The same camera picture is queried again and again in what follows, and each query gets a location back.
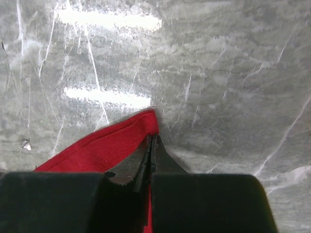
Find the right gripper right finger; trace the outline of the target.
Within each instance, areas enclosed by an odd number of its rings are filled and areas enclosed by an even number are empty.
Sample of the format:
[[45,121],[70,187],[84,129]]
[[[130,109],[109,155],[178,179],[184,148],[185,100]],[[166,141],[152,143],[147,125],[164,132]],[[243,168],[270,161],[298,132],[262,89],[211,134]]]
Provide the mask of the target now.
[[151,145],[152,231],[155,233],[276,233],[266,193],[249,174],[193,174]]

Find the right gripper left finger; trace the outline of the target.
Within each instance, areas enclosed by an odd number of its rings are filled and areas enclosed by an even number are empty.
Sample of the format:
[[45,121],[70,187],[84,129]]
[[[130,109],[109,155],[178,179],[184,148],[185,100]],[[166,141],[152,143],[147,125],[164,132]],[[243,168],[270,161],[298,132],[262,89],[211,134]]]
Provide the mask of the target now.
[[3,233],[141,233],[148,223],[151,136],[106,172],[10,172]]

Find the dark red t-shirt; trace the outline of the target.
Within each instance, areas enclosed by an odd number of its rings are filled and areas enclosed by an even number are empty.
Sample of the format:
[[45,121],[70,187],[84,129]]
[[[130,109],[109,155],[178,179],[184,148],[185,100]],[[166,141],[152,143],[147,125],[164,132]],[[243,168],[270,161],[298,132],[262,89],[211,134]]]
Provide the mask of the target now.
[[[155,111],[149,109],[87,135],[37,167],[34,172],[106,172],[129,157],[145,137],[152,138],[158,132]],[[152,232],[149,184],[148,187],[148,223],[142,233]]]

